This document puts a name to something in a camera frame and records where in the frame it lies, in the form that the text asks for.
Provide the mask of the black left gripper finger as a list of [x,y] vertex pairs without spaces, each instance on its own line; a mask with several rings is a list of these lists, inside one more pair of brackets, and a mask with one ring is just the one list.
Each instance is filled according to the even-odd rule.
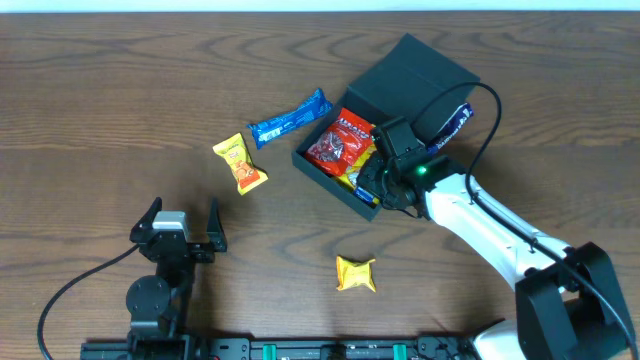
[[206,234],[214,250],[227,249],[227,239],[220,221],[217,198],[213,198],[211,201]]
[[156,197],[154,201],[151,203],[148,210],[132,227],[130,234],[142,235],[146,231],[151,230],[153,228],[153,221],[157,213],[160,212],[161,210],[162,210],[162,199],[160,197]]

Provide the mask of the small blue box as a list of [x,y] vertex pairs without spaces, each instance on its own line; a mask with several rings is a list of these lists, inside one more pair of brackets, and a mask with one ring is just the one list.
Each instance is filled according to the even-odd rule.
[[357,186],[354,189],[353,194],[369,205],[378,205],[380,203],[379,198],[375,194],[360,186]]

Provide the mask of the yellow candy bag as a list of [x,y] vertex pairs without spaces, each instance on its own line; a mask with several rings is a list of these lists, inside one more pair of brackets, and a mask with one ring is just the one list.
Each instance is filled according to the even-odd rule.
[[376,147],[374,145],[369,146],[352,165],[347,167],[346,171],[342,175],[334,176],[333,179],[343,188],[350,190],[353,194],[354,189],[359,186],[357,178],[360,171],[375,151]]

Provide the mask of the red Hacks candy bag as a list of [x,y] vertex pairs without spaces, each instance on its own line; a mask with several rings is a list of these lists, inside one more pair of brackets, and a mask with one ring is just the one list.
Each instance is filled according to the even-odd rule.
[[341,176],[373,144],[375,125],[342,108],[337,119],[305,151],[304,157],[330,176]]

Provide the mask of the purple Dairy Milk chocolate bar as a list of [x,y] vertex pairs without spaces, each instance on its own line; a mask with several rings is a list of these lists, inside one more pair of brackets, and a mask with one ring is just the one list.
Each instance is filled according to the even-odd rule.
[[426,145],[427,154],[429,156],[437,154],[473,116],[474,111],[469,103],[460,105]]

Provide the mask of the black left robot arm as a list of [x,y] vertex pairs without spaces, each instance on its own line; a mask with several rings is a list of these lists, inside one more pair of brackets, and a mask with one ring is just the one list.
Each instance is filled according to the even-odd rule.
[[130,241],[156,265],[153,275],[136,280],[126,295],[131,314],[129,359],[207,359],[209,341],[185,329],[198,264],[210,264],[228,248],[213,200],[207,240],[192,242],[182,211],[164,211],[156,198],[130,232]]

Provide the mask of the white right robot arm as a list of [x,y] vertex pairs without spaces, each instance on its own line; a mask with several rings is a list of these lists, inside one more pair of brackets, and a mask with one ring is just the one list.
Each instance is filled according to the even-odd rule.
[[447,157],[373,154],[358,185],[394,210],[416,209],[464,240],[515,293],[516,318],[472,336],[479,359],[637,358],[635,332],[608,254],[539,231]]

